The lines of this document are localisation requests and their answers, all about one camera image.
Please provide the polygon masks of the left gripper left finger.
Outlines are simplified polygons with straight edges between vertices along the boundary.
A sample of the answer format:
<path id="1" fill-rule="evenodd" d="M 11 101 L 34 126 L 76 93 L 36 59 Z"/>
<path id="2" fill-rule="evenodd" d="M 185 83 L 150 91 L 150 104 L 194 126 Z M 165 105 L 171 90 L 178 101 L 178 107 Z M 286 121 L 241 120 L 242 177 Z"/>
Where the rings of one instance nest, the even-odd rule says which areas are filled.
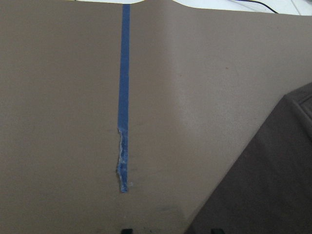
<path id="1" fill-rule="evenodd" d="M 133 234 L 133 229 L 122 229 L 121 234 Z"/>

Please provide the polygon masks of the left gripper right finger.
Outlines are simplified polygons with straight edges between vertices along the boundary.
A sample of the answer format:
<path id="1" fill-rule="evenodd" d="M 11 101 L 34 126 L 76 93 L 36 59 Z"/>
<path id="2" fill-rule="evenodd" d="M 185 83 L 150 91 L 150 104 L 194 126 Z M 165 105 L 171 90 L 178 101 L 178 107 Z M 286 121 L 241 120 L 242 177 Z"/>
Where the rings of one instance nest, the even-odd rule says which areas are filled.
<path id="1" fill-rule="evenodd" d="M 222 229 L 212 229 L 212 234 L 223 234 Z"/>

